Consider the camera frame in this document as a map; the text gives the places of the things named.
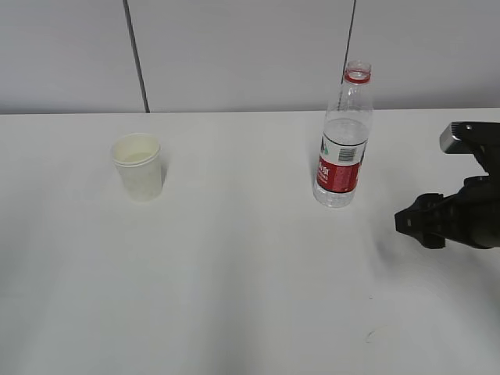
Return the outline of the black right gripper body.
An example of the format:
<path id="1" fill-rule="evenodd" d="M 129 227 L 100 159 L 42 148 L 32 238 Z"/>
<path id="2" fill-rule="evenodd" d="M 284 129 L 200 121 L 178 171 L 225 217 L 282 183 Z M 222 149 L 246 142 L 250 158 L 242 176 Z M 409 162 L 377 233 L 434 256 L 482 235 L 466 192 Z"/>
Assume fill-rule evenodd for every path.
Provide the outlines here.
<path id="1" fill-rule="evenodd" d="M 468 177 L 455 194 L 444 196 L 433 210 L 436 227 L 423 235 L 423 246 L 439 249 L 447 240 L 476 249 L 499 246 L 499 182 Z"/>

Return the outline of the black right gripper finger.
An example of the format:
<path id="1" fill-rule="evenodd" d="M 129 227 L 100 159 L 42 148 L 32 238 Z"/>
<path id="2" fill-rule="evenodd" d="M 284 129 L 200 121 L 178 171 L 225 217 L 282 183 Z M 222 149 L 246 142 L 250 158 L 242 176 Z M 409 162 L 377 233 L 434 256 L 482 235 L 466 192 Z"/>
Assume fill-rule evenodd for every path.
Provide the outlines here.
<path id="1" fill-rule="evenodd" d="M 410 207 L 395 214 L 396 231 L 409 236 L 430 234 L 436 227 L 433 210 L 444 198 L 443 194 L 438 193 L 418 196 Z"/>

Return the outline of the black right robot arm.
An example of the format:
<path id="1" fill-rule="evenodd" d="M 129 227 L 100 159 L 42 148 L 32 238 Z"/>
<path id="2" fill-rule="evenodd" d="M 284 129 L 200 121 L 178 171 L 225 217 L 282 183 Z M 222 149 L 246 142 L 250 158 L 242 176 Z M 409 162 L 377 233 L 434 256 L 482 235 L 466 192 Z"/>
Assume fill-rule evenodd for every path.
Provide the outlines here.
<path id="1" fill-rule="evenodd" d="M 499 246 L 499 185 L 489 176 L 468 177 L 455 194 L 426 193 L 395 214 L 395 229 L 428 249 L 446 241 L 487 250 Z"/>

